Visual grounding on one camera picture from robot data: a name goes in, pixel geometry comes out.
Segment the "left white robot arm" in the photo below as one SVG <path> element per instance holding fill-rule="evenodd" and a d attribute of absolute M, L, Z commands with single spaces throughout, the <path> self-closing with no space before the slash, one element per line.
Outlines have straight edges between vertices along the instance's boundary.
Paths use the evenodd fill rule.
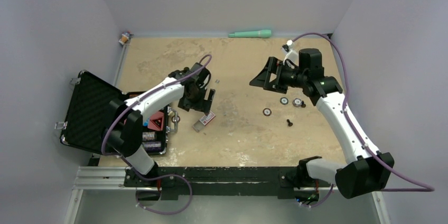
<path fill-rule="evenodd" d="M 119 155 L 137 173 L 143 186 L 157 181 L 158 165 L 143 146 L 143 123 L 177 101 L 178 107 L 210 113 L 215 90 L 207 90 L 211 72 L 196 64 L 171 72 L 156 87 L 125 101 L 114 99 L 106 107 L 102 133 L 102 155 Z"/>

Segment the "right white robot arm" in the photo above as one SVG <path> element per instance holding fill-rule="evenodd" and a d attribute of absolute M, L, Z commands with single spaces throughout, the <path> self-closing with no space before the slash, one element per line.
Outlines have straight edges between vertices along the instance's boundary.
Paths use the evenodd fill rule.
<path fill-rule="evenodd" d="M 349 107 L 343 106 L 345 95 L 335 77 L 325 76 L 322 54 L 318 49 L 299 50 L 298 64 L 286 58 L 269 57 L 262 71 L 250 81 L 250 86 L 285 94 L 288 88 L 301 88 L 313 106 L 325 117 L 335 134 L 346 164 L 327 161 L 320 156 L 300 160 L 293 181 L 310 185 L 323 180 L 338 187 L 340 193 L 351 199 L 363 194 L 380 191 L 386 187 L 390 171 L 395 164 L 390 153 L 383 153 L 370 141 L 356 124 L 347 120 Z"/>

